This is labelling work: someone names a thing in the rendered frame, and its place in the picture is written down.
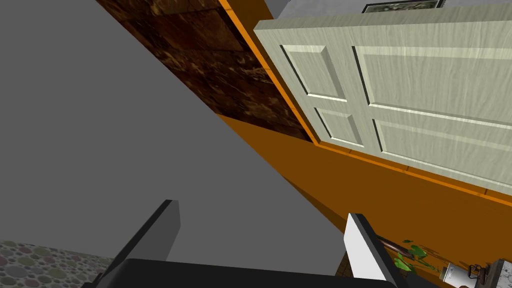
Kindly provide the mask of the framed wall picture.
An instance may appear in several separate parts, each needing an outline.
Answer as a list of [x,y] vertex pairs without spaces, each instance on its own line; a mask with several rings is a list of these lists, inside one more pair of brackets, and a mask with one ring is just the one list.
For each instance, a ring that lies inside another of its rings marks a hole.
[[367,4],[362,13],[378,13],[401,10],[425,10],[441,8],[446,0],[401,0]]

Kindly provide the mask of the green leafy plant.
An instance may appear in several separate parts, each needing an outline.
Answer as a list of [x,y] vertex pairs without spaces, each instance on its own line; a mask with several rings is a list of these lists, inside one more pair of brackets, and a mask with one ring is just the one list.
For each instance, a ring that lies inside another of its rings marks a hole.
[[384,247],[396,252],[397,258],[393,259],[394,265],[407,272],[417,273],[415,267],[421,267],[440,273],[438,267],[435,267],[425,261],[428,256],[427,253],[417,245],[411,245],[410,248],[403,247],[395,242],[392,242],[380,235],[376,238],[384,245]]

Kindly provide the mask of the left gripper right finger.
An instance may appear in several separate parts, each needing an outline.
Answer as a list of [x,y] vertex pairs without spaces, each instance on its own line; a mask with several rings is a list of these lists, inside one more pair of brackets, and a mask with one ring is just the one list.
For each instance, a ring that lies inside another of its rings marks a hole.
[[393,260],[362,214],[348,213],[343,234],[346,253],[355,278],[400,280],[400,273]]

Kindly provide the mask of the pale green panelled door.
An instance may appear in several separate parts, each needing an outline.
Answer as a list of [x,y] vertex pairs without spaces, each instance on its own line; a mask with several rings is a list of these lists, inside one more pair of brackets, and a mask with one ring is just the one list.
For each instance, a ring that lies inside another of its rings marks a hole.
[[320,142],[512,195],[512,3],[254,33]]

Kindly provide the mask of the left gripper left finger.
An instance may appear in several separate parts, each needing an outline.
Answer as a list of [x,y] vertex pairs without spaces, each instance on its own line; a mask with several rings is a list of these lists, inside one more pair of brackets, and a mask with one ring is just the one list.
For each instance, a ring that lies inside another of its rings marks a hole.
[[166,261],[181,228],[180,205],[166,199],[115,256],[113,263],[127,259]]

